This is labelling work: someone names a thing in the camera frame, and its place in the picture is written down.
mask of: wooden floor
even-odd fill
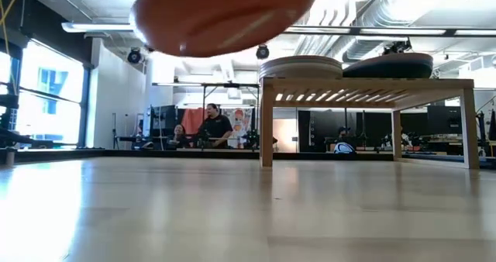
[[[0,261],[496,261],[496,174],[99,158],[0,170]]]

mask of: ceiling light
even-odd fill
[[[73,23],[73,22],[63,22],[62,28],[67,33],[100,33],[100,32],[133,32],[134,26],[130,24],[84,24],[84,23]]]
[[[284,33],[286,34],[346,34],[350,29],[346,27],[331,26],[290,26]]]
[[[193,108],[201,108],[203,107],[202,103],[183,103],[183,106],[193,107]],[[233,108],[254,108],[255,105],[249,104],[219,104],[217,106],[221,109],[233,109]]]
[[[398,28],[381,28],[381,29],[362,29],[360,33],[365,34],[384,34],[384,35],[443,35],[444,29],[398,29]]]
[[[408,41],[408,37],[399,36],[357,36],[356,40],[359,41]]]
[[[459,29],[456,31],[455,36],[468,35],[468,36],[496,36],[496,29]]]
[[[201,83],[153,83],[157,86],[167,86],[167,87],[201,87]]]

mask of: security camera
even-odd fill
[[[143,56],[140,53],[139,48],[131,48],[131,51],[127,55],[127,61],[130,64],[139,64],[143,60]]]
[[[258,46],[257,49],[257,59],[259,60],[265,60],[266,58],[269,57],[269,48],[267,48],[267,45],[262,44]]]

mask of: wall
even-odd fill
[[[6,9],[11,0],[2,2]],[[9,41],[18,47],[26,47],[29,39],[34,38],[91,66],[91,38],[85,39],[83,33],[66,33],[62,22],[67,20],[37,0],[16,0],[5,24]]]
[[[88,103],[88,147],[112,149],[113,119],[116,114],[118,136],[133,134],[136,115],[146,106],[146,77],[94,40]],[[120,143],[121,149],[128,143]]]
[[[147,107],[173,105],[173,87],[150,86],[150,95]]]

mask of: woman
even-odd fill
[[[189,143],[191,141],[186,137],[186,133],[184,133],[184,126],[180,124],[176,125],[174,128],[174,138],[170,142],[175,144],[177,148],[190,147]]]

